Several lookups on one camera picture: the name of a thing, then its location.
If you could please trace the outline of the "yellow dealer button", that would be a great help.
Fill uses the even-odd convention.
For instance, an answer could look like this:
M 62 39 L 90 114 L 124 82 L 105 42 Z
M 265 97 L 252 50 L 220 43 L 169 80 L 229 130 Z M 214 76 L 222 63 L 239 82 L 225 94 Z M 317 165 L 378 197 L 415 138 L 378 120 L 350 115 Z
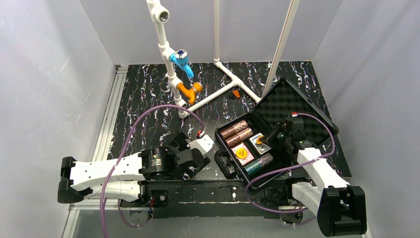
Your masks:
M 241 148 L 238 148 L 236 151 L 235 151 L 235 156 L 238 158 L 238 159 L 245 159 L 245 158 L 247 158 L 247 156 L 248 156 L 248 152 L 247 152 L 247 150 L 245 149 L 245 148 L 243 148 L 243 147 L 241 147 Z
M 265 137 L 264 137 L 264 136 L 260 136 L 260 137 L 258 137 L 258 138 L 256 139 L 256 144 L 257 144 L 257 145 L 261 145 L 261 144 L 263 144 L 263 143 L 264 143 L 264 139 L 265 139 Z

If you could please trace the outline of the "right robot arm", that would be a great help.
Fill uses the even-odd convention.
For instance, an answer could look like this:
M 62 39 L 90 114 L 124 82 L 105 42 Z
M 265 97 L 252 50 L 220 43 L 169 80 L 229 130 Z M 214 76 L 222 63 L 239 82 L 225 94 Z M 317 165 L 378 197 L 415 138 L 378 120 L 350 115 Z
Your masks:
M 304 168 L 311 181 L 293 180 L 286 190 L 316 217 L 320 231 L 326 237 L 361 235 L 371 237 L 366 215 L 366 195 L 360 186 L 352 186 L 341 178 L 327 162 L 334 152 L 321 154 L 316 144 L 306 139 L 303 118 L 306 113 L 293 113 L 285 125 L 277 125 L 267 135 L 257 139 L 286 149 L 296 156 L 297 164 L 289 169 Z

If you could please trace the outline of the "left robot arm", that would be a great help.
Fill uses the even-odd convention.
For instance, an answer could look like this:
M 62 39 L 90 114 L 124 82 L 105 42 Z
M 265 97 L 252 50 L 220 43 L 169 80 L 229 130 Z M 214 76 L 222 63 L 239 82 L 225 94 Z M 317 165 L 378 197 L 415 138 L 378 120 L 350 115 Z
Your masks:
M 80 162 L 64 157 L 60 167 L 57 201 L 71 204 L 86 198 L 145 200 L 147 184 L 194 177 L 210 163 L 207 153 L 214 141 L 205 134 L 190 140 L 180 133 L 170 144 L 142 150 L 121 159 Z

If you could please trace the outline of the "green poker chip stack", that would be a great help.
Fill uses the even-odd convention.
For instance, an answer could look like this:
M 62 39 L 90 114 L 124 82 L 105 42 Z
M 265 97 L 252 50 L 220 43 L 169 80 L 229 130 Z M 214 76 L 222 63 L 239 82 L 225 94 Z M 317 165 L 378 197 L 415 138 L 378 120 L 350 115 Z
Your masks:
M 252 175 L 259 170 L 261 170 L 266 165 L 270 164 L 273 161 L 273 156 L 270 153 L 267 153 L 261 156 L 259 159 L 251 162 L 250 164 L 244 167 L 248 175 Z

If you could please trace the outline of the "black plastic poker case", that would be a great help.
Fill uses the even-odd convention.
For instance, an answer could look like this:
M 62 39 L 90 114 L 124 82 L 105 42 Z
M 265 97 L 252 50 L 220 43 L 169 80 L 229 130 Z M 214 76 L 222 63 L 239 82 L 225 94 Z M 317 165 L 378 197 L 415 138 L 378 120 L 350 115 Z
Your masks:
M 260 155 L 250 144 L 249 139 L 258 133 L 268 134 L 279 122 L 284 123 L 286 118 L 293 113 L 306 113 L 306 116 L 303 118 L 306 139 L 314 142 L 316 147 L 338 133 L 338 127 L 309 97 L 304 95 L 297 86 L 286 78 L 281 78 L 251 112 L 237 117 L 216 129 L 215 139 L 219 144 L 219 149 L 214 156 L 214 160 L 223 175 L 227 179 L 238 177 L 245 182 L 250 182 L 263 174 L 294 165 L 296 156 L 287 153 L 287 151 L 272 148 L 265 154 L 270 153 L 273 156 L 273 161 L 258 172 L 248 175 L 244 167 L 250 163 L 242 166 L 231 150 L 232 147 L 244 142 L 255 157 L 253 161 L 259 159 L 265 154 Z M 242 120 L 248 123 L 248 127 L 252 129 L 253 135 L 240 143 L 228 146 L 226 139 L 220 133 Z

